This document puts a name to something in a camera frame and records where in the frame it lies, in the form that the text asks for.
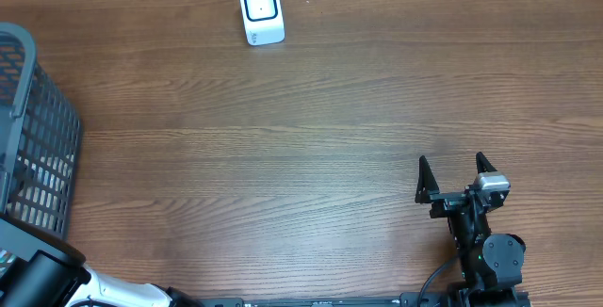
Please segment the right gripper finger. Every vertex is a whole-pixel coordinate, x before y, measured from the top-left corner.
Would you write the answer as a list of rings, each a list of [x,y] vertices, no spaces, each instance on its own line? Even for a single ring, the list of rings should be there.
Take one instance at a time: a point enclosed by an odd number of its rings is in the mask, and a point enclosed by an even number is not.
[[[439,195],[440,189],[425,155],[419,157],[418,167],[415,203],[431,203],[432,196]]]
[[[476,167],[478,173],[497,171],[497,169],[489,162],[483,152],[476,153]]]

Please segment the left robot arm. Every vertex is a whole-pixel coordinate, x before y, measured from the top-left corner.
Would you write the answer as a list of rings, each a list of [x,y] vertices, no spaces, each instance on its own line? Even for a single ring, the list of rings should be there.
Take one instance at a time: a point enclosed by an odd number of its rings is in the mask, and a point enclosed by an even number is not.
[[[99,274],[79,250],[7,215],[1,217],[1,249],[15,257],[1,276],[3,306],[203,306],[171,287]]]

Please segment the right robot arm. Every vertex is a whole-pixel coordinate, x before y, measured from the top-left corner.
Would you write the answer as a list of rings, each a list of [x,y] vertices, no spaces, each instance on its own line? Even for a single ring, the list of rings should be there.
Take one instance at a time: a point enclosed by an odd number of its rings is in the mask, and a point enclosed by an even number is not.
[[[431,207],[431,218],[444,218],[454,238],[457,254],[437,268],[416,296],[417,306],[429,302],[427,290],[443,271],[459,264],[464,280],[452,283],[437,296],[439,306],[529,306],[527,293],[515,289],[522,283],[526,244],[516,234],[494,234],[487,214],[502,207],[511,184],[483,153],[476,154],[474,182],[457,192],[443,193],[427,158],[418,160],[415,202]]]

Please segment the white barcode scanner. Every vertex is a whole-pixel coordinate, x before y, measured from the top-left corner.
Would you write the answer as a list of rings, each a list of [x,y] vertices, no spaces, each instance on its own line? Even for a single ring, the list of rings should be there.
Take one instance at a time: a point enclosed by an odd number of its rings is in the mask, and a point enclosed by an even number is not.
[[[251,46],[285,39],[281,0],[239,0],[247,43]]]

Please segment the items inside basket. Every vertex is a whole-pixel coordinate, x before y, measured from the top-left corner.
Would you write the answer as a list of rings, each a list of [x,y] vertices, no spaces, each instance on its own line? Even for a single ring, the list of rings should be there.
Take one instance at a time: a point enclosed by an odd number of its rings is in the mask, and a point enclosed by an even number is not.
[[[18,161],[23,162],[25,178],[33,184],[20,183],[13,212],[27,223],[59,231],[66,218],[73,155],[69,154],[67,160],[59,156],[42,156],[38,161],[19,156]]]

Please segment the grey plastic mesh basket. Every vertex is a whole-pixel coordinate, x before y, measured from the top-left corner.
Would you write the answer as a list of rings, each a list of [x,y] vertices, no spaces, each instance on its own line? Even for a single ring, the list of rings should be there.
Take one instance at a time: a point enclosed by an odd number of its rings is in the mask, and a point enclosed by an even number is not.
[[[23,27],[1,24],[1,211],[13,218],[20,183],[25,178],[18,157],[38,161],[42,156],[73,155],[66,218],[59,231],[33,225],[63,240],[71,219],[73,188],[83,124],[68,98],[38,62],[37,45]]]

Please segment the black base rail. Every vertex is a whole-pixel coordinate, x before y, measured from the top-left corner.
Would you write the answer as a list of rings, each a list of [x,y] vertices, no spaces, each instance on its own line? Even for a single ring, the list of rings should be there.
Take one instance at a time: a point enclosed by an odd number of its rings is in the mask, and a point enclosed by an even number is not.
[[[401,293],[397,297],[314,298],[314,299],[199,299],[203,307],[445,307],[463,306],[446,293]]]

